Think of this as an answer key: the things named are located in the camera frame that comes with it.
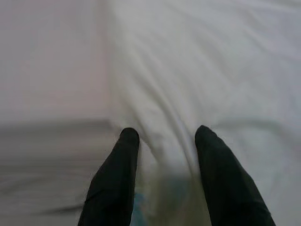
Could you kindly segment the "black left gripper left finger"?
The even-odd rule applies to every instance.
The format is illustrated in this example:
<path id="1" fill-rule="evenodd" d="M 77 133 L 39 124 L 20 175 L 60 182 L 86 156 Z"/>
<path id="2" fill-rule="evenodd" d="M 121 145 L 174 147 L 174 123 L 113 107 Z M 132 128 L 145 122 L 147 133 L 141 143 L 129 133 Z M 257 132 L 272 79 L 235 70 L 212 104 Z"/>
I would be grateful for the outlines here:
<path id="1" fill-rule="evenodd" d="M 91 180 L 78 226 L 130 226 L 140 139 L 125 128 Z"/>

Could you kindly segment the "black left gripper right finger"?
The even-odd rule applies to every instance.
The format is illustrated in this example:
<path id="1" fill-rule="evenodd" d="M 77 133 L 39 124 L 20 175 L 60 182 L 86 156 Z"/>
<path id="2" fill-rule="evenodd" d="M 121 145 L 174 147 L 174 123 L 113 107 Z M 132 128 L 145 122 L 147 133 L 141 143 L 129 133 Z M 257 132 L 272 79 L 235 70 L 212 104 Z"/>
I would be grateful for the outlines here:
<path id="1" fill-rule="evenodd" d="M 195 145 L 212 226 L 276 226 L 254 180 L 224 141 L 202 125 Z"/>

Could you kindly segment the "white bed mattress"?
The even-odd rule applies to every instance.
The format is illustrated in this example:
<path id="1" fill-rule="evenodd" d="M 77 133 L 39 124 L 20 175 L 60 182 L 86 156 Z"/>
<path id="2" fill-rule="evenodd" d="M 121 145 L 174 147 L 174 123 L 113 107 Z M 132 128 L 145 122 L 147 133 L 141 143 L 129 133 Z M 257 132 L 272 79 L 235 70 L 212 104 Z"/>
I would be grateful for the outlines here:
<path id="1" fill-rule="evenodd" d="M 120 131 L 131 226 L 211 226 L 194 135 L 216 132 L 277 226 L 301 226 L 301 0 L 106 0 L 108 112 L 0 124 L 0 226 L 76 226 Z"/>

